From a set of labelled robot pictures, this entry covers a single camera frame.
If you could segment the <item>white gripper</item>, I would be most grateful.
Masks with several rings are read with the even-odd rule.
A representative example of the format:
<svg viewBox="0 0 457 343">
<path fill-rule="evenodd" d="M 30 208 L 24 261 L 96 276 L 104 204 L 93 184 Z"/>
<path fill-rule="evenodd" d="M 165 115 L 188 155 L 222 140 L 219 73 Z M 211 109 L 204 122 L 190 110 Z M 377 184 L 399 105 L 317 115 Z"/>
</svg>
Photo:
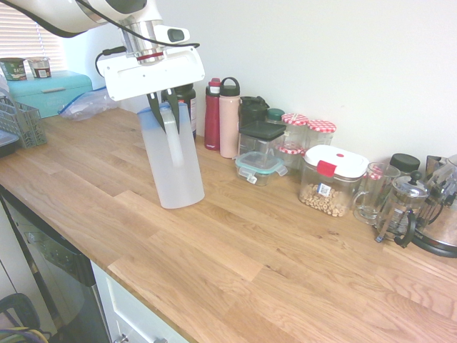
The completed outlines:
<svg viewBox="0 0 457 343">
<path fill-rule="evenodd" d="M 166 100 L 171 107 L 180 131 L 179 101 L 175 87 L 204 79 L 205 71 L 199 53 L 191 47 L 175 47 L 164 51 L 164 58 L 152 64 L 139 64 L 134 57 L 119 56 L 98 62 L 107 92 L 114 101 L 146 95 L 149 107 L 163 131 L 157 91 L 166 89 Z"/>
</svg>

